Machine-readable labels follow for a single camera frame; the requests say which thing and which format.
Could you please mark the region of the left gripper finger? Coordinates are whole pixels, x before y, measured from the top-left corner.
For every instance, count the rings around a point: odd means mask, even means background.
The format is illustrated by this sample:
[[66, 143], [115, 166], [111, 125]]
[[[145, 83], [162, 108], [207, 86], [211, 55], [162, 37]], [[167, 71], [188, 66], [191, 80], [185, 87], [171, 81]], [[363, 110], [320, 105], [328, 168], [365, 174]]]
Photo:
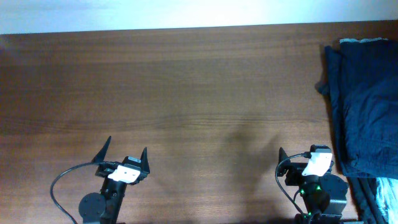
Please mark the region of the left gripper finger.
[[147, 148], [145, 147], [142, 151], [141, 154], [141, 173], [149, 174], [150, 173], [150, 167], [149, 167], [149, 161], [147, 158]]
[[111, 142], [111, 136], [109, 136], [104, 144], [104, 146], [99, 150], [95, 157], [91, 160], [92, 162], [103, 162], [106, 156], [108, 147]]

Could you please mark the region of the navy blue shorts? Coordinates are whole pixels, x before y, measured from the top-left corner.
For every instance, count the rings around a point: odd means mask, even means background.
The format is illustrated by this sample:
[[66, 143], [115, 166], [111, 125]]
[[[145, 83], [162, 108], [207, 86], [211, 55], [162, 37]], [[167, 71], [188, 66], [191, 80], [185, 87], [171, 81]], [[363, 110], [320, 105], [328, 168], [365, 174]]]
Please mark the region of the navy blue shorts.
[[397, 41], [341, 39], [324, 56], [343, 175], [397, 178]]

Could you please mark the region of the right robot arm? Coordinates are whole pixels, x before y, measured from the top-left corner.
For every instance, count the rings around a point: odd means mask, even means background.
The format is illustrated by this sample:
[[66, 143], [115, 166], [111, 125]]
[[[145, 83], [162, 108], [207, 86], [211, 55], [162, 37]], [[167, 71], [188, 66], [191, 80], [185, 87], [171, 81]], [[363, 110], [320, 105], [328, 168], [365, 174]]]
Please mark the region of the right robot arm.
[[332, 174], [332, 151], [313, 144], [306, 152], [288, 156], [279, 149], [275, 181], [298, 214], [294, 223], [340, 223], [349, 184]]

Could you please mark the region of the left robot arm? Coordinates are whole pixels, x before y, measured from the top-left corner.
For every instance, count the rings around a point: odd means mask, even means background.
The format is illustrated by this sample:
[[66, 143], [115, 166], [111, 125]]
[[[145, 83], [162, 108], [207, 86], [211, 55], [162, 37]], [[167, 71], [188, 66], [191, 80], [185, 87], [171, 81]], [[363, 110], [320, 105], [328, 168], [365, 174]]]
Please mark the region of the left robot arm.
[[116, 223], [128, 185], [136, 185], [150, 174], [147, 149], [141, 157], [127, 156], [122, 162], [104, 160], [111, 138], [108, 138], [92, 162], [97, 163], [95, 176], [104, 179], [99, 192], [85, 195], [78, 211], [83, 223]]

